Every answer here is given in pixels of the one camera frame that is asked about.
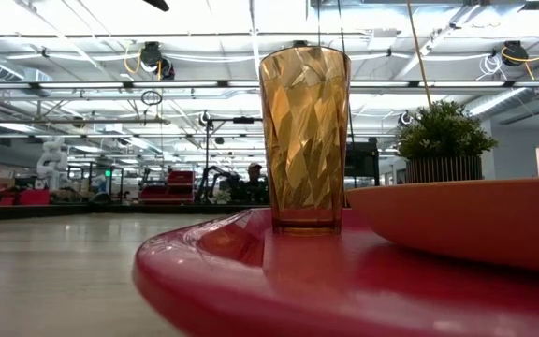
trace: orange plate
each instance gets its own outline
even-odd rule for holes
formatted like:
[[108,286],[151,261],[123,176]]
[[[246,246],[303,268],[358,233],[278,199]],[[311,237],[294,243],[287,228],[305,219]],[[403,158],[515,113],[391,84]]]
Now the orange plate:
[[539,271],[539,178],[359,188],[347,197],[392,242]]

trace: ceiling pipe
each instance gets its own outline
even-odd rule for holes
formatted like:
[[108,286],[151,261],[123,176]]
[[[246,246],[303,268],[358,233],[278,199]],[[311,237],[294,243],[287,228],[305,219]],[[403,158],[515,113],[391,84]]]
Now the ceiling pipe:
[[[443,28],[442,30],[438,32],[434,32],[434,34],[429,38],[428,42],[424,43],[421,48],[419,49],[419,53],[422,57],[428,56],[440,43],[442,43],[446,37],[451,35],[455,29],[455,25],[462,24],[464,22],[467,22],[471,15],[479,8],[479,6],[463,6],[459,8],[457,13],[453,15],[452,19],[448,23],[448,25]],[[404,78],[405,75],[409,73],[415,66],[419,64],[419,58],[417,57],[417,54],[414,53],[414,55],[411,57],[409,61],[401,68],[401,70],[393,76],[392,80],[400,80]]]
[[[539,81],[539,67],[532,71],[533,76]],[[516,81],[531,81],[529,75],[525,75]],[[487,119],[499,113],[517,108],[532,101],[539,95],[537,88],[522,87],[511,89],[497,95],[483,96],[469,102],[465,109],[471,115],[478,115],[480,119]]]
[[[75,94],[56,94],[52,93],[47,97],[33,95],[7,95],[6,101],[90,101],[90,100],[140,100],[143,92],[138,93],[75,93]],[[186,93],[184,95],[167,95],[164,99],[228,99],[238,94],[256,94],[255,90],[228,90],[221,95],[199,95]]]
[[115,76],[111,75],[102,65],[100,65],[96,60],[94,60],[91,56],[89,56],[89,54],[87,54],[85,51],[83,51],[76,43],[72,42],[67,36],[64,35],[64,33],[62,33],[59,29],[57,29],[57,27],[55,27],[55,25],[53,25],[51,22],[47,21],[47,19],[45,19],[43,16],[41,16],[40,14],[38,14],[37,10],[36,10],[36,7],[33,6],[32,4],[26,4],[24,3],[22,0],[14,0],[15,3],[22,7],[24,10],[26,10],[27,12],[31,13],[32,15],[34,15],[35,17],[39,18],[43,23],[47,24],[51,30],[53,30],[53,32],[55,32],[55,35],[62,39],[63,41],[67,42],[71,47],[72,49],[74,49],[80,56],[86,58],[87,60],[89,60],[89,62],[95,67],[97,68],[99,71],[101,71],[102,73],[108,75],[109,77],[111,77],[112,79],[114,80],[118,80],[116,79]]
[[17,125],[99,125],[99,124],[143,124],[147,122],[148,124],[170,124],[169,120],[142,120],[142,119],[133,119],[133,120],[32,120],[32,121],[10,121],[10,120],[0,120],[0,123],[12,123]]
[[[135,134],[135,135],[118,135],[118,134],[47,134],[47,135],[24,135],[24,134],[0,134],[0,139],[26,139],[30,137],[46,138],[46,137],[66,137],[66,138],[87,138],[87,139],[116,139],[116,138],[129,138],[136,137],[142,139],[205,139],[205,134]],[[263,139],[263,133],[246,133],[246,134],[216,134],[215,137],[223,137],[225,139]],[[396,138],[394,134],[380,134],[380,133],[356,133],[356,138]]]
[[[317,37],[317,34],[309,32],[259,32],[258,36],[264,37],[300,37],[300,36],[309,36]],[[322,32],[322,36],[334,36],[340,37],[340,32]],[[178,34],[120,34],[120,35],[105,35],[105,34],[95,34],[97,39],[107,39],[107,40],[134,40],[139,42],[146,42],[151,40],[157,40],[160,38],[175,38],[175,37],[185,37],[185,38],[197,38],[197,37],[250,37],[250,33],[178,33]],[[348,32],[344,33],[345,37],[366,37],[367,34],[364,32]],[[58,39],[57,35],[47,35],[47,34],[27,34],[27,35],[10,35],[10,34],[0,34],[0,40],[9,41],[9,40],[18,40],[18,41],[27,41],[27,40],[44,40],[44,39]],[[80,40],[80,39],[93,39],[91,35],[66,35],[66,38],[70,40]]]

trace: hanging cord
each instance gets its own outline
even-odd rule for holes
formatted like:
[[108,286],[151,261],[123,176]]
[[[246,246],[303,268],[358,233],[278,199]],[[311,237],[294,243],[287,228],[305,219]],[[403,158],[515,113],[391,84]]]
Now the hanging cord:
[[426,96],[428,97],[428,104],[431,107],[430,88],[428,87],[428,80],[426,80],[426,68],[423,66],[423,59],[421,58],[421,51],[419,50],[419,42],[417,41],[417,32],[415,31],[415,23],[413,22],[413,10],[411,9],[411,0],[407,0],[407,10],[409,11],[409,20],[411,21],[411,30],[413,31],[413,40],[415,42],[415,52],[417,59],[419,60],[419,67],[421,68],[421,78],[423,79],[423,87],[426,89]]
[[320,24],[320,12],[322,10],[322,1],[317,0],[317,45],[322,45],[322,26]]
[[[342,27],[342,11],[341,11],[341,0],[338,0],[338,17],[341,21],[341,40],[342,40],[342,61],[344,62],[344,70],[346,71],[346,48],[344,46],[344,28]],[[355,131],[353,130],[353,114],[351,112],[351,105],[348,105],[348,125],[351,128],[351,145],[353,147],[353,155],[355,153]],[[353,184],[357,188],[357,173],[353,170]]]
[[138,70],[140,69],[140,53],[142,52],[142,49],[138,50],[138,60],[137,60],[137,69],[131,69],[128,65],[128,50],[130,49],[130,46],[126,46],[126,54],[124,56],[124,67],[128,72],[132,74],[138,73]]

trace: wall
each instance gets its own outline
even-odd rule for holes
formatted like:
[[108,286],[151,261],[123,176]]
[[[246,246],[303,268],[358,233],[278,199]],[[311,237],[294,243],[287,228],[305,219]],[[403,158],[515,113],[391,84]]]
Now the wall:
[[21,139],[12,139],[11,147],[0,145],[0,164],[23,168],[36,168],[43,153],[43,144],[29,144]]
[[492,133],[499,142],[493,151],[496,179],[537,177],[535,149],[539,147],[539,125],[496,126]]

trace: glass tumbler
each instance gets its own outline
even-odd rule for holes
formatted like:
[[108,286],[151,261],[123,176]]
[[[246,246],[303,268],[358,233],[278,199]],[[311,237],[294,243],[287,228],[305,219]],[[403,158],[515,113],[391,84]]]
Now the glass tumbler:
[[339,233],[351,61],[296,47],[261,61],[263,125],[274,232]]

